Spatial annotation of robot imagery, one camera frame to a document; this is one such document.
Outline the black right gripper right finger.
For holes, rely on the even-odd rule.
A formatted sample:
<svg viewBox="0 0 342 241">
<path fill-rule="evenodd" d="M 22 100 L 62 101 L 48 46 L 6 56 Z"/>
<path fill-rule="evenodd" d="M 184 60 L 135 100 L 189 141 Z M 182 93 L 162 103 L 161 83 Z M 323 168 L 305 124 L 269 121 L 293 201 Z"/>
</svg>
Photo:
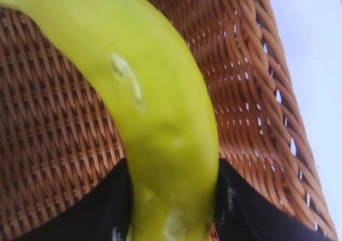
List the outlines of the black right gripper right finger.
<svg viewBox="0 0 342 241">
<path fill-rule="evenodd" d="M 219 160 L 214 226 L 219 240 L 329 240 L 259 194 Z"/>
</svg>

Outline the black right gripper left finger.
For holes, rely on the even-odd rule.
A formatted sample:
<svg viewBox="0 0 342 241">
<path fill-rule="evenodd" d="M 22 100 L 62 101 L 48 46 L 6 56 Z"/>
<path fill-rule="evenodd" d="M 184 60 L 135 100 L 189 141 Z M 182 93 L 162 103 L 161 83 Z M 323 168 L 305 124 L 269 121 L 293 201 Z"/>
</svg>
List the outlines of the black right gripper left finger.
<svg viewBox="0 0 342 241">
<path fill-rule="evenodd" d="M 76 204 L 16 240 L 127 240 L 130 220 L 130 178 L 122 159 Z"/>
</svg>

